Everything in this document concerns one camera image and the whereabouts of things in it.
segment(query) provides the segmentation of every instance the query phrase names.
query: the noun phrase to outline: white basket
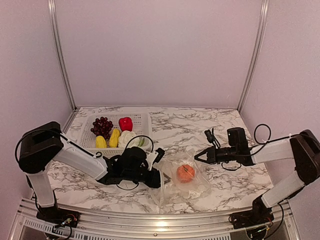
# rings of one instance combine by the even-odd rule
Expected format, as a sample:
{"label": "white basket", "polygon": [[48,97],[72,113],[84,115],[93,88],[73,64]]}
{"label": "white basket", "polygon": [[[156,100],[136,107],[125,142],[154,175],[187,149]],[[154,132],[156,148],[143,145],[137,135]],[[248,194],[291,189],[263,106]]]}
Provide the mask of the white basket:
{"label": "white basket", "polygon": [[[100,119],[100,117],[107,117],[108,121],[112,121],[113,128],[110,131],[112,133],[113,129],[120,129],[119,127],[119,119],[129,117],[132,119],[133,130],[137,135],[146,135],[152,139],[152,126],[151,126],[151,117],[149,113],[100,113],[93,114],[86,118],[85,122],[82,124],[81,131],[79,137],[77,139],[77,143],[88,150],[89,152],[95,154],[97,152],[101,152],[102,155],[110,158],[114,155],[121,155],[124,152],[124,148],[122,147],[107,147],[107,148],[96,148],[96,135],[90,131],[93,128],[93,122],[96,118]],[[151,142],[149,139],[144,140],[142,148],[143,150],[147,150],[151,147]]]}

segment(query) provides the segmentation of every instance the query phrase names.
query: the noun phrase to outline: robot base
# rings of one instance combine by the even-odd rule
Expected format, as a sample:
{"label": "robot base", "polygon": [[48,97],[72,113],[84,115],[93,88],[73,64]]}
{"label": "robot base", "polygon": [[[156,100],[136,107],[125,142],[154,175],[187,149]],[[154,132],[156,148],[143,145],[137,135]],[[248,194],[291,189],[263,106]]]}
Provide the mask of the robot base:
{"label": "robot base", "polygon": [[254,217],[254,212],[252,210],[241,211],[232,213],[230,215],[230,223],[232,223],[234,229],[248,228],[259,224],[269,223],[275,219],[271,209],[264,213],[264,215],[259,216],[256,220]]}
{"label": "robot base", "polygon": [[36,218],[53,224],[61,224],[63,221],[67,220],[68,218],[71,218],[72,221],[69,223],[70,227],[77,227],[80,217],[79,212],[63,208],[58,208],[58,212],[60,217],[53,218],[51,214],[42,214],[38,211],[38,213],[36,214]]}

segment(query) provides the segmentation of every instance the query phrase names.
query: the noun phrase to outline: plastic bag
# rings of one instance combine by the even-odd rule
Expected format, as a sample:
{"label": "plastic bag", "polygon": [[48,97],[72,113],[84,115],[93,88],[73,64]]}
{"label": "plastic bag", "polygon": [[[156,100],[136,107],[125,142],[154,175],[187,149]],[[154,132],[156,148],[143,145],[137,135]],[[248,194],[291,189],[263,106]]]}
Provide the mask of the plastic bag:
{"label": "plastic bag", "polygon": [[159,207],[185,203],[211,191],[211,184],[198,168],[194,155],[193,149],[179,152],[154,165],[160,170],[161,187],[149,188],[149,192]]}

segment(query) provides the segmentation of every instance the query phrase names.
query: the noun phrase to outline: red bell pepper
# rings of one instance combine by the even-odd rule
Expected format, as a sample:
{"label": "red bell pepper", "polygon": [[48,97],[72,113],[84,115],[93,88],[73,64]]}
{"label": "red bell pepper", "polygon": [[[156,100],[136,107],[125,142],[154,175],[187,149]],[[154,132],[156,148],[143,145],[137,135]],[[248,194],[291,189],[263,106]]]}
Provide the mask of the red bell pepper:
{"label": "red bell pepper", "polygon": [[132,123],[132,120],[130,117],[124,117],[119,119],[119,127],[122,131],[132,131],[132,128],[134,127],[134,124]]}

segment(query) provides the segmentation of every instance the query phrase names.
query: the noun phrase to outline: white wall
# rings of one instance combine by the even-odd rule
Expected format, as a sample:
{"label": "white wall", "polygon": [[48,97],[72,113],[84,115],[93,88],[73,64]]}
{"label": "white wall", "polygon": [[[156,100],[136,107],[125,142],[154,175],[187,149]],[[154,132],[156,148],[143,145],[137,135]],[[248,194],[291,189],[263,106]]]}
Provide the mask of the white wall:
{"label": "white wall", "polygon": [[59,0],[79,106],[236,108],[260,0]]}
{"label": "white wall", "polygon": [[71,113],[55,53],[48,3],[0,1],[0,236],[7,239],[30,189],[14,158],[19,138]]}
{"label": "white wall", "polygon": [[[270,1],[267,27],[242,116],[251,133],[259,123],[272,137],[310,129],[320,140],[320,2]],[[276,183],[293,161],[268,165]],[[302,240],[320,236],[320,179],[290,201]]]}

